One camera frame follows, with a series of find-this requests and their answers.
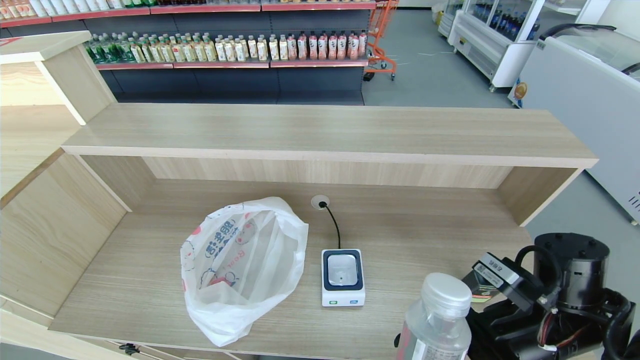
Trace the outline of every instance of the white plastic bag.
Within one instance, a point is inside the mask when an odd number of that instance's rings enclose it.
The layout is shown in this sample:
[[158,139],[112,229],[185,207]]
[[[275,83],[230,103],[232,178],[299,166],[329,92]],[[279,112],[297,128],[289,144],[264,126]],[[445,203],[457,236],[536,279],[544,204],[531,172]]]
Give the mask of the white plastic bag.
[[180,250],[189,316],[216,346],[247,335],[305,267],[308,224],[279,197],[211,213]]

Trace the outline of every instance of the bottle cap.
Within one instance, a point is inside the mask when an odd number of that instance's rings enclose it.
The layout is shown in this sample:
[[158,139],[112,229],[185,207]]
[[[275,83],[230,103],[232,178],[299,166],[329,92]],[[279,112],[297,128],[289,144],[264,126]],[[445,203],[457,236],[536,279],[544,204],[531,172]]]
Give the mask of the bottle cap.
[[421,295],[425,305],[448,318],[463,318],[471,307],[469,287],[461,280],[439,272],[427,275]]

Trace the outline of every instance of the white wall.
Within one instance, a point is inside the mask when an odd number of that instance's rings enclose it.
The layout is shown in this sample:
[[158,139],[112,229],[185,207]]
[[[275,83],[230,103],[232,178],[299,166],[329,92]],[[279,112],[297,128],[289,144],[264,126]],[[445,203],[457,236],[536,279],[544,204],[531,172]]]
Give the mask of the white wall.
[[611,0],[598,23],[640,40],[640,0]]

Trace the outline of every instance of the counter top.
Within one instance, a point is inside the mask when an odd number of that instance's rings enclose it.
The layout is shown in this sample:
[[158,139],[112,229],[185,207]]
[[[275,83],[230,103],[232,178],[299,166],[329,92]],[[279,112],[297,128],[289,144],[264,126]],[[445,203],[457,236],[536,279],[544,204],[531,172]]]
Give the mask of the counter top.
[[[320,304],[321,251],[334,249],[337,238],[329,214],[308,203],[316,193],[332,200],[343,247],[362,251],[364,307]],[[186,312],[180,246],[215,209],[265,196],[281,196],[309,224],[305,269],[287,299],[224,347],[231,352],[392,359],[404,312],[428,273],[462,278],[484,252],[513,258],[531,243],[495,190],[158,179],[112,232],[50,330],[219,349]]]
[[0,46],[0,65],[48,60],[91,39],[87,30],[18,37]]
[[72,154],[589,168],[595,155],[545,110],[112,104]]

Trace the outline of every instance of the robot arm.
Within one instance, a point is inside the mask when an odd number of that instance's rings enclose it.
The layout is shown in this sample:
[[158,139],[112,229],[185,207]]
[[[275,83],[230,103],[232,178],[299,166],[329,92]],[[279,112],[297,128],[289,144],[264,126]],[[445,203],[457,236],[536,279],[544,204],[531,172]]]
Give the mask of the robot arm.
[[[609,248],[579,234],[544,234],[515,260],[485,254],[463,281],[493,286],[507,300],[471,310],[471,360],[563,360],[604,347],[603,360],[640,359],[629,343],[635,304],[604,288]],[[521,267],[535,253],[534,273]]]

